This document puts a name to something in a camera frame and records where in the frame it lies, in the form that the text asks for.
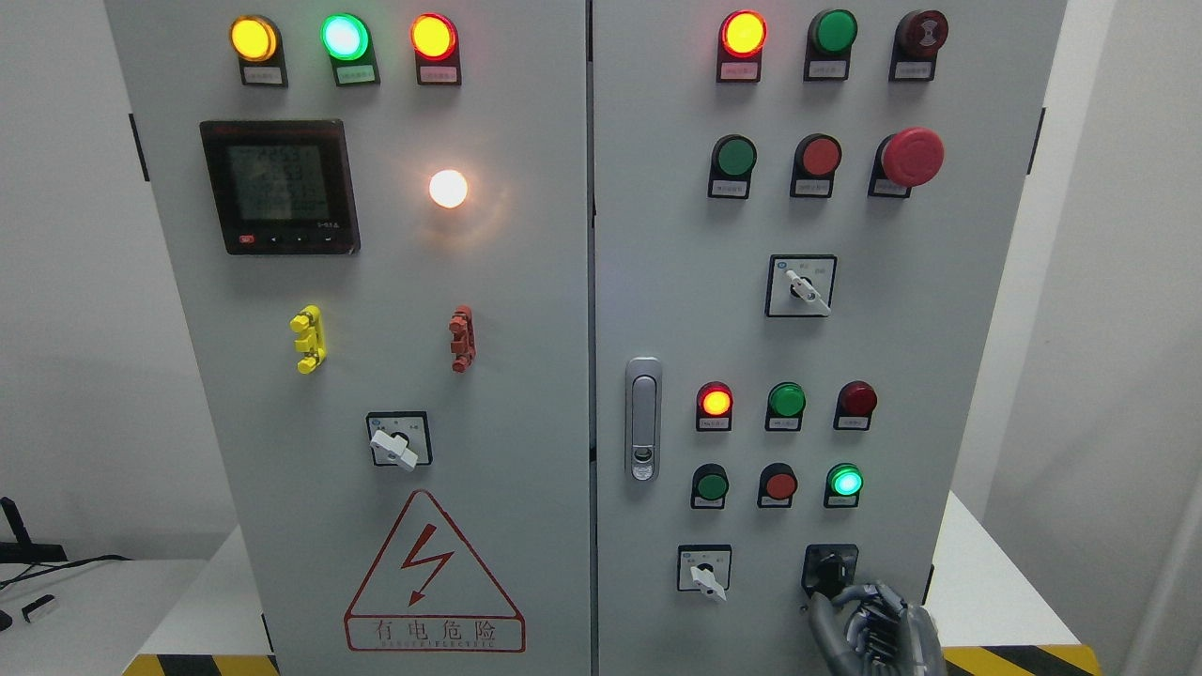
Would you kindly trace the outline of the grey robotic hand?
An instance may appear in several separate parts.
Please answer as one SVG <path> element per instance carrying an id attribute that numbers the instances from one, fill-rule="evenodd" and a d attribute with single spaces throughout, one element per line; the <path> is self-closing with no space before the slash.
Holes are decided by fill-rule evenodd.
<path id="1" fill-rule="evenodd" d="M 887 585 L 853 585 L 833 598 L 813 591 L 807 613 L 832 675 L 948 675 L 932 613 Z"/>

